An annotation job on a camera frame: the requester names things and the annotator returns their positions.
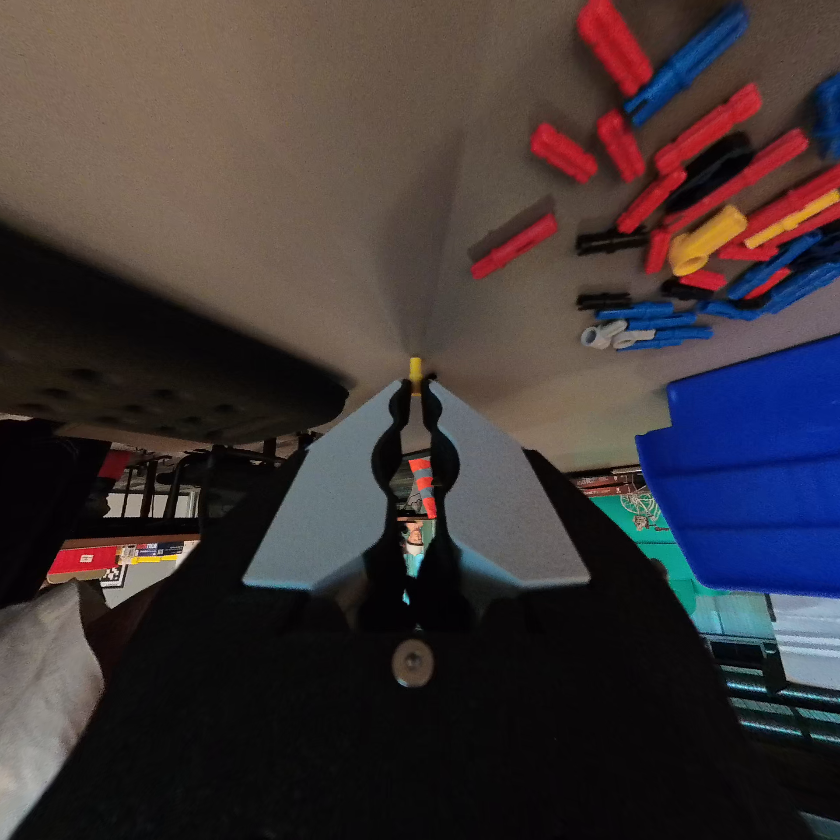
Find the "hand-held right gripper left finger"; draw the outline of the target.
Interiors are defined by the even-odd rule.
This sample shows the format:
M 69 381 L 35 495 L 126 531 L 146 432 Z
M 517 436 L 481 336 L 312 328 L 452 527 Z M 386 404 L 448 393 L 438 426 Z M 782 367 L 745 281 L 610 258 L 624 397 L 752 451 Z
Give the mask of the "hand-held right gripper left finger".
M 249 587 L 333 587 L 362 566 L 385 532 L 388 479 L 375 474 L 375 447 L 402 427 L 394 381 L 311 444 L 250 562 Z

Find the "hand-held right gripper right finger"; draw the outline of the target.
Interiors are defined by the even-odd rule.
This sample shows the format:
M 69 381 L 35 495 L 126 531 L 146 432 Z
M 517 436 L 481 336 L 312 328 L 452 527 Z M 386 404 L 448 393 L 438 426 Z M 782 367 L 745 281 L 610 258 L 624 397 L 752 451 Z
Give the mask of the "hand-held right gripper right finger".
M 489 585 L 584 585 L 578 550 L 519 443 L 436 381 L 435 431 L 455 450 L 443 506 L 463 571 Z

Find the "blue plastic bin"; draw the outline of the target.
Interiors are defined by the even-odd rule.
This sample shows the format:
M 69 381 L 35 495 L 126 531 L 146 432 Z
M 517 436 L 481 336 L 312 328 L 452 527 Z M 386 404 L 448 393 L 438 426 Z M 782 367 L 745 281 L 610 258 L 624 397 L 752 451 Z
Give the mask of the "blue plastic bin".
M 839 338 L 667 386 L 639 464 L 699 583 L 838 597 Z

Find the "pile of red blue lego pins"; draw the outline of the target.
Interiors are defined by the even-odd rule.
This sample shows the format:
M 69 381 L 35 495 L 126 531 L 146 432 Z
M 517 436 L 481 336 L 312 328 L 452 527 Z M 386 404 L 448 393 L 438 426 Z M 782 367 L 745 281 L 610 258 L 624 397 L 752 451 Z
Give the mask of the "pile of red blue lego pins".
M 735 319 L 778 311 L 775 295 L 785 291 L 792 256 L 775 256 L 793 237 L 818 241 L 813 233 L 838 219 L 838 163 L 793 185 L 769 208 L 745 213 L 744 191 L 819 146 L 823 159 L 838 158 L 838 74 L 815 89 L 815 116 L 755 143 L 743 124 L 774 105 L 774 90 L 802 91 L 796 79 L 802 62 L 838 64 L 838 2 L 825 2 L 820 20 L 813 2 L 716 2 L 715 13 L 654 66 L 648 52 L 615 2 L 573 2 L 575 47 L 597 63 L 598 81 L 609 79 L 614 92 L 591 92 L 573 77 L 563 105 L 582 107 L 586 131 L 564 132 L 572 121 L 531 119 L 528 141 L 521 130 L 517 150 L 551 172 L 561 196 L 531 205 L 489 232 L 467 251 L 473 281 L 483 281 L 520 259 L 559 230 L 559 215 L 581 212 L 578 192 L 599 172 L 594 142 L 610 170 L 611 186 L 641 182 L 643 187 L 621 213 L 612 210 L 605 231 L 583 231 L 575 254 L 613 254 L 644 249 L 644 272 L 667 270 L 660 295 L 667 302 L 633 306 L 623 294 L 584 293 L 576 307 L 616 321 L 623 343 L 600 338 L 605 328 L 584 331 L 584 346 L 615 346 L 619 352 L 680 345 L 684 334 L 708 339 L 707 328 L 683 327 L 695 314 L 674 313 L 673 301 L 691 301 L 695 311 L 730 311 Z

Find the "wooden bicycle model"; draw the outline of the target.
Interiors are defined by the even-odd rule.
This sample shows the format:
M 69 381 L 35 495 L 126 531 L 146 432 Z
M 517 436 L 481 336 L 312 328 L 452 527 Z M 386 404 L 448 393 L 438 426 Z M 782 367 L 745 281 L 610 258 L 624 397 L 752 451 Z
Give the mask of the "wooden bicycle model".
M 655 529 L 662 511 L 647 490 L 622 494 L 619 497 L 623 508 L 632 516 L 637 531 Z

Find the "teal storage box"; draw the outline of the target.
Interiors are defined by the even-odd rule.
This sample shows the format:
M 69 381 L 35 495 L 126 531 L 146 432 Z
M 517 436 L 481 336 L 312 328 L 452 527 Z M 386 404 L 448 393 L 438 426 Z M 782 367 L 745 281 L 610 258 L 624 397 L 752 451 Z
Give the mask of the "teal storage box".
M 765 595 L 716 590 L 700 583 L 663 512 L 655 529 L 637 531 L 619 496 L 589 498 L 650 560 L 665 569 L 668 585 L 700 633 L 775 639 Z

